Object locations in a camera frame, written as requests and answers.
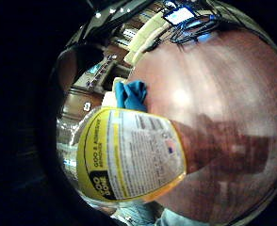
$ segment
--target blue microfiber towel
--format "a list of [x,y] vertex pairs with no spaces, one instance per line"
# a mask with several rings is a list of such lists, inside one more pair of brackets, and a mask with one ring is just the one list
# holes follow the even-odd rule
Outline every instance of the blue microfiber towel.
[[141,81],[133,81],[129,84],[118,82],[115,86],[118,107],[147,111],[143,104],[147,95],[146,85]]

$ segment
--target monitor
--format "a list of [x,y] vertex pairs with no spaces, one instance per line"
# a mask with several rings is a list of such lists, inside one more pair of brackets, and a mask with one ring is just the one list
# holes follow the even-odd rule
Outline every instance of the monitor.
[[195,14],[187,7],[176,8],[163,16],[172,25],[179,25],[183,21],[193,17],[195,17]]

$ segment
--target yellow label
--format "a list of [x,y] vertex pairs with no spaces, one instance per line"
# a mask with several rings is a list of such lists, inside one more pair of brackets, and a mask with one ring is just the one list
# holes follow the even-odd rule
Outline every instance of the yellow label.
[[185,172],[179,138],[162,117],[103,107],[82,131],[78,182],[81,191],[94,200],[148,201],[171,189]]

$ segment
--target wooden table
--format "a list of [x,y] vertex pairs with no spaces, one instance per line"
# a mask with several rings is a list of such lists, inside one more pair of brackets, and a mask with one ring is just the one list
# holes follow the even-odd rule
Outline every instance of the wooden table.
[[172,121],[187,177],[157,201],[195,220],[259,212],[277,191],[277,55],[247,31],[147,53],[129,80],[147,85],[148,112]]

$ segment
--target table surface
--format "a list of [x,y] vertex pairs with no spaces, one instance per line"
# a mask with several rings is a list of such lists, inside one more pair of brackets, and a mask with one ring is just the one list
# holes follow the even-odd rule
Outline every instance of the table surface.
[[138,62],[129,81],[138,79],[148,112],[172,121],[187,157],[187,177],[159,203],[210,223],[269,203],[277,190],[277,55],[267,44],[240,30],[165,41]]

